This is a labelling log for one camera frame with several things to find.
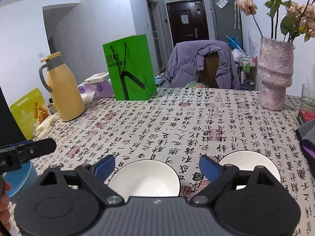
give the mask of yellow jug lid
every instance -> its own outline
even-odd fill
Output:
[[[42,59],[40,62],[44,62],[44,61],[47,61],[47,60],[49,60],[49,59],[53,59],[53,58],[58,57],[58,56],[61,56],[61,53],[60,53],[60,52],[56,52],[56,53],[54,53],[54,54],[51,54],[51,55],[49,55],[48,57]]]

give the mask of yellow thermos jug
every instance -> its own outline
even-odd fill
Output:
[[[58,112],[63,122],[71,121],[82,115],[86,106],[82,100],[76,80],[62,59],[61,53],[57,52],[41,60],[45,62],[39,68],[40,79],[50,92],[53,99],[53,108]],[[46,81],[43,69],[47,68]]]

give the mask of table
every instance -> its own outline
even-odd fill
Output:
[[[285,108],[273,112],[257,98],[256,91],[167,88],[148,101],[100,99],[84,116],[57,121],[47,136],[57,142],[55,153],[33,162],[41,174],[52,165],[69,170],[108,154],[116,158],[115,172],[136,160],[160,160],[177,171],[181,195],[190,199],[209,184],[199,170],[201,155],[219,162],[252,150],[276,164],[282,185],[299,203],[295,235],[315,235],[314,180],[294,133],[300,99],[287,96]]]

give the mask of glass cup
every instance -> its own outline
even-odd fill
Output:
[[[303,84],[300,109],[315,112],[315,92],[310,90],[307,84]]]

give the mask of pink vase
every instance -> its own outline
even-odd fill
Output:
[[[284,107],[286,88],[292,85],[294,46],[292,43],[262,38],[258,76],[262,80],[259,104],[272,111]]]

